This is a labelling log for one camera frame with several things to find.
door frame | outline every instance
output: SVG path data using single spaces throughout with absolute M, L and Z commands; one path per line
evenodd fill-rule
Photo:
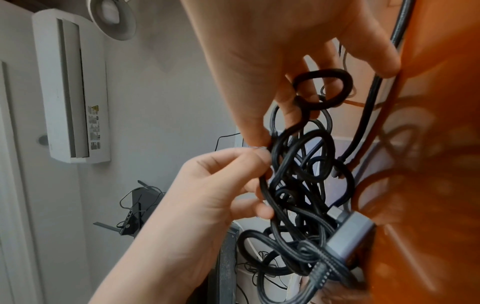
M 1 249 L 14 302 L 44 304 L 8 98 L 6 63 L 0 59 Z

hand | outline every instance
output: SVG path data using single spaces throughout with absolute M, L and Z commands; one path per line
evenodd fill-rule
M 237 148 L 191 159 L 90 304 L 185 303 L 210 272 L 233 220 L 270 219 L 258 177 L 270 173 L 267 150 Z
M 331 40 L 382 77 L 394 76 L 400 59 L 365 0 L 182 0 L 215 81 L 250 146 L 270 141 L 263 118 L 273 99 L 286 126 L 300 121 L 291 81 L 308 72 L 306 55 L 319 69 L 339 68 Z M 324 79 L 327 97 L 342 89 Z M 319 102 L 313 81 L 299 95 Z

air conditioner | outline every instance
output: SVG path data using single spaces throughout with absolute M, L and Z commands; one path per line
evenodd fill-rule
M 87 19 L 59 10 L 40 11 L 32 19 L 51 157 L 110 161 L 101 32 Z

air conditioner label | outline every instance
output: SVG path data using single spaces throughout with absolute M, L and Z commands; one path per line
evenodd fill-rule
M 88 132 L 90 133 L 90 149 L 100 149 L 99 107 L 88 107 Z

orange object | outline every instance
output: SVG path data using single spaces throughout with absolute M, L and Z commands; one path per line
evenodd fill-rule
M 478 302 L 479 16 L 478 0 L 417 0 L 402 71 L 349 164 L 385 164 L 352 199 L 378 225 L 368 302 Z

